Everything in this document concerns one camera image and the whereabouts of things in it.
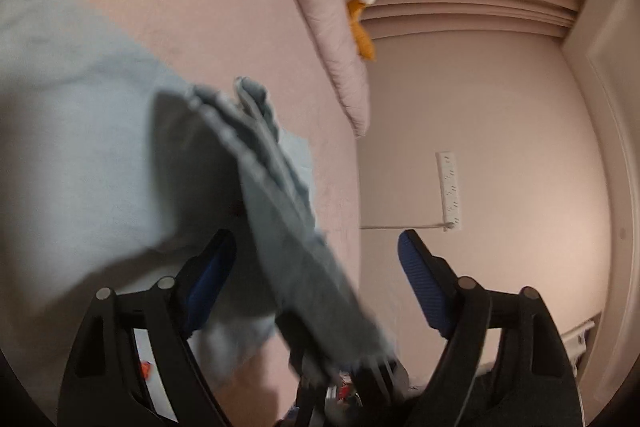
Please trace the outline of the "white wall power strip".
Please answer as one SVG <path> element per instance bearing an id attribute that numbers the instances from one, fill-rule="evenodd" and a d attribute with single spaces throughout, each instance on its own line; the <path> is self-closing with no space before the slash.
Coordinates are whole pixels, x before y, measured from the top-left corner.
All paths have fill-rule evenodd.
<path id="1" fill-rule="evenodd" d="M 456 156 L 451 152 L 437 152 L 436 161 L 445 230 L 460 231 L 461 202 Z"/>

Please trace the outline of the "pink bed sheet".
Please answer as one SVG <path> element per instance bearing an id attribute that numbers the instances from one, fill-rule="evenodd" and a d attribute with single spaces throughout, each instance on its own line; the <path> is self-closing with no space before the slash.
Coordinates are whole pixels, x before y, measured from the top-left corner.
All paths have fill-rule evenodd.
<path id="1" fill-rule="evenodd" d="M 344 270 L 360 268 L 356 135 L 296 0 L 85 0 L 193 86 L 261 83 L 280 125 L 317 161 L 317 225 Z"/>

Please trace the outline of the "light blue strawberry pants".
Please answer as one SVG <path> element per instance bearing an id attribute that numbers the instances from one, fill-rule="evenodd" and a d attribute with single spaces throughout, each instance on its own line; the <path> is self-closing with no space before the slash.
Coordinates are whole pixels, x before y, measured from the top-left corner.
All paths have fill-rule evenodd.
<path id="1" fill-rule="evenodd" d="M 1 0 L 1 343 L 29 394 L 56 410 L 96 288 L 141 288 L 222 228 L 229 280 L 189 300 L 212 385 L 286 309 L 337 369 L 390 360 L 317 225 L 316 173 L 262 84 L 193 86 L 85 0 Z"/>

